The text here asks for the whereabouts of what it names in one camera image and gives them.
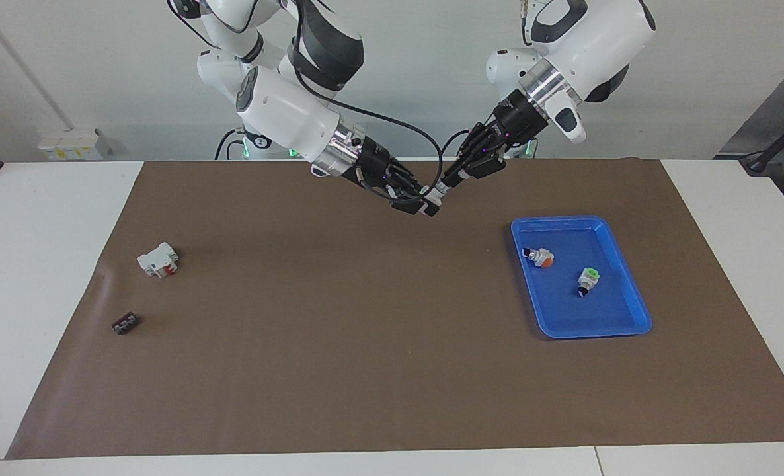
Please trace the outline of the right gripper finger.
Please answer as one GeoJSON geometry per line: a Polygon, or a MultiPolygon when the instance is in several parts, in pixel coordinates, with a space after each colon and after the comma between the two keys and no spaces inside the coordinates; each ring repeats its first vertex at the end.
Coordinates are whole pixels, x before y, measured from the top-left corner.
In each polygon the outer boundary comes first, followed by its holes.
{"type": "Polygon", "coordinates": [[[394,167],[394,197],[423,198],[425,187],[407,167],[394,167]]]}
{"type": "Polygon", "coordinates": [[[390,206],[410,215],[423,214],[434,217],[440,211],[442,202],[435,198],[398,198],[390,200],[390,206]]]}

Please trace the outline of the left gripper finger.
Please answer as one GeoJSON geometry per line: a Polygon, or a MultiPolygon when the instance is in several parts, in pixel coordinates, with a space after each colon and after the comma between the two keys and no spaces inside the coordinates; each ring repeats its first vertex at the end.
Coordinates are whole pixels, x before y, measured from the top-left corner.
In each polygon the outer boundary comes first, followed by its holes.
{"type": "Polygon", "coordinates": [[[503,171],[505,168],[506,161],[503,157],[483,157],[482,159],[468,163],[467,174],[479,180],[491,174],[503,171]]]}
{"type": "Polygon", "coordinates": [[[449,168],[444,171],[441,184],[446,188],[455,188],[470,178],[480,179],[479,172],[471,172],[469,169],[475,168],[477,160],[482,159],[482,153],[458,153],[457,159],[449,168]]]}

